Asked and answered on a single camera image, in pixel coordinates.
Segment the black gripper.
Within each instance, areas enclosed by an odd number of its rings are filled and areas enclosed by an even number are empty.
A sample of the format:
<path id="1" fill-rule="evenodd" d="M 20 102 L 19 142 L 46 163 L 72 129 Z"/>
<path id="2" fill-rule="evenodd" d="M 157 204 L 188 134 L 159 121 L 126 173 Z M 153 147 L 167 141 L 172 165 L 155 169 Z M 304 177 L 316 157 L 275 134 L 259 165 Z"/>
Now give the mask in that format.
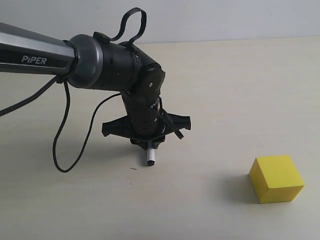
<path id="1" fill-rule="evenodd" d="M 124 95 L 124 107 L 127 117 L 120 117 L 116 120 L 102 124 L 102 134 L 115 135 L 120 137 L 132 137 L 133 133 L 137 139 L 130 139 L 132 145 L 148 148 L 148 142 L 160 129 L 159 119 L 155 111 L 149 106 L 134 101 L 129 95 Z M 168 113 L 166 116 L 174 126 L 181 130 L 191 130 L 192 122 L 190 116 Z"/>

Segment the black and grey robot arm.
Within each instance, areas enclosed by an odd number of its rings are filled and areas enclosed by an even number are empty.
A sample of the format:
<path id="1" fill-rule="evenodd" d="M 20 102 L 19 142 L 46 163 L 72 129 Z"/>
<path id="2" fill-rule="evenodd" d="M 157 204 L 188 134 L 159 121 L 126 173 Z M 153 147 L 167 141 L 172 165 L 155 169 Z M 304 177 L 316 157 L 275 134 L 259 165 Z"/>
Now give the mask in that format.
<path id="1" fill-rule="evenodd" d="M 167 113 L 160 97 L 165 72 L 135 45 L 112 43 L 99 32 L 59 40 L 6 23 L 0 25 L 0 70 L 54 75 L 78 89 L 119 92 L 126 116 L 105 122 L 104 136 L 115 135 L 147 149 L 166 135 L 191 129 L 191 118 Z"/>

